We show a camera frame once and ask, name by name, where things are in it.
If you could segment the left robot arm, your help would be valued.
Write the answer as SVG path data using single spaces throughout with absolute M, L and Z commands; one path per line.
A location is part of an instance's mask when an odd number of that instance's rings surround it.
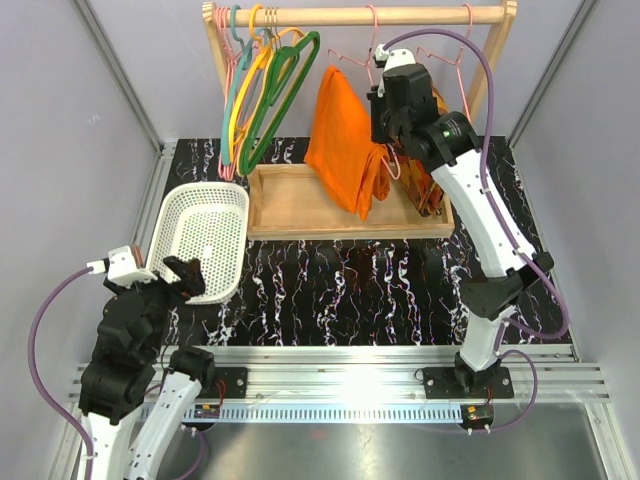
M 211 352 L 181 347 L 170 358 L 159 396 L 138 436 L 131 435 L 169 326 L 172 303 L 204 294 L 201 263 L 163 259 L 175 280 L 115 253 L 105 262 L 104 286 L 113 296 L 103 308 L 91 360 L 81 376 L 79 408 L 89 435 L 88 479 L 154 479 L 174 432 L 196 397 L 217 383 Z

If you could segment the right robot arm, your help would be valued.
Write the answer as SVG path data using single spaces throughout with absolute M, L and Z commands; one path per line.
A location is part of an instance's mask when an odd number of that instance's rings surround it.
M 400 50 L 386 61 L 371 102 L 372 139 L 391 144 L 417 161 L 449 197 L 479 256 L 483 274 L 460 288 L 469 310 L 466 336 L 447 369 L 442 390 L 464 397 L 493 392 L 501 370 L 496 343 L 521 294 L 553 267 L 547 252 L 519 234 L 481 159 L 481 140 L 460 112 L 442 114 L 431 76 L 412 54 Z

